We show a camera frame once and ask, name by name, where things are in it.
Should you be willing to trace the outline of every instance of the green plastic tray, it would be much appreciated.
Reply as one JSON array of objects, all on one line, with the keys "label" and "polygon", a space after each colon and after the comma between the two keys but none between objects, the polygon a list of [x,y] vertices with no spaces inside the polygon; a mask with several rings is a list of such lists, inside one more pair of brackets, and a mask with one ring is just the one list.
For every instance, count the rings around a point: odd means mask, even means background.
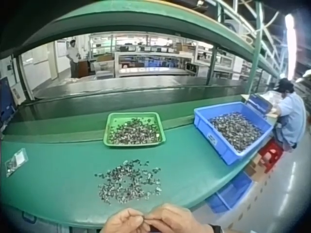
[{"label": "green plastic tray", "polygon": [[[155,122],[160,133],[160,141],[154,143],[145,143],[145,144],[112,144],[109,140],[110,128],[117,127],[122,125],[125,122],[131,120],[132,118],[138,118],[142,122],[146,122],[150,119],[151,122]],[[146,146],[155,146],[166,141],[160,116],[158,113],[110,113],[107,119],[106,130],[104,133],[104,144],[109,147],[146,147]]]}]

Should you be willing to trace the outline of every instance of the worker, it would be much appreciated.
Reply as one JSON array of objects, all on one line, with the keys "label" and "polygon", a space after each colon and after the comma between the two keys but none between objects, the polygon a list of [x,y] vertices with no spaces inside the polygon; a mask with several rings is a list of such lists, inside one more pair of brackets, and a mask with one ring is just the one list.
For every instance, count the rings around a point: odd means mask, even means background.
[{"label": "worker", "polygon": [[75,47],[76,41],[71,40],[67,48],[66,57],[70,60],[70,71],[72,78],[78,78],[79,59],[81,59],[78,49]]},{"label": "worker", "polygon": [[279,81],[275,91],[281,93],[283,100],[275,106],[278,124],[274,128],[274,137],[284,151],[292,151],[305,133],[305,104],[295,93],[294,84],[286,78]]},{"label": "worker", "polygon": [[190,210],[164,204],[146,216],[134,209],[125,209],[110,217],[100,233],[239,233],[220,226],[201,224]]}]

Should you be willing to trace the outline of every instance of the hand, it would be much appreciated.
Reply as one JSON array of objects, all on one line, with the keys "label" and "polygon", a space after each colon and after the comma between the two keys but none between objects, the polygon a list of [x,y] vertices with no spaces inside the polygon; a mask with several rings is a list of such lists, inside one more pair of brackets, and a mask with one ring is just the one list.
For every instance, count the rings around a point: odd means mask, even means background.
[{"label": "hand", "polygon": [[143,220],[141,212],[125,209],[110,217],[100,233],[148,233],[150,227]]},{"label": "hand", "polygon": [[214,233],[209,225],[202,225],[190,210],[164,204],[145,217],[145,222],[162,233]]}]

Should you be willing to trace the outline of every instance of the wristwatch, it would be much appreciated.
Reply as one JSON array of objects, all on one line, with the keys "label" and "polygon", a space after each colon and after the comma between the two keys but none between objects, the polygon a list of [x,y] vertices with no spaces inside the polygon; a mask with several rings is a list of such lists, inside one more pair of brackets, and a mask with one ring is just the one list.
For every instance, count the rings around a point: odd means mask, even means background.
[{"label": "wristwatch", "polygon": [[224,233],[223,229],[221,226],[214,226],[214,225],[211,225],[210,226],[212,227],[214,233]]}]

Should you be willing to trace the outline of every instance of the black cap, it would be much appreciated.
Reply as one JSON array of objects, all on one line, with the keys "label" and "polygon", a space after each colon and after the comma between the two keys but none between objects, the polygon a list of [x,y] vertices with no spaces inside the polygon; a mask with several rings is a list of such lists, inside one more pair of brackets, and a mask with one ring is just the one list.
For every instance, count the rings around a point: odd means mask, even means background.
[{"label": "black cap", "polygon": [[280,79],[274,91],[279,93],[293,93],[294,92],[294,84],[289,81],[287,78]]}]

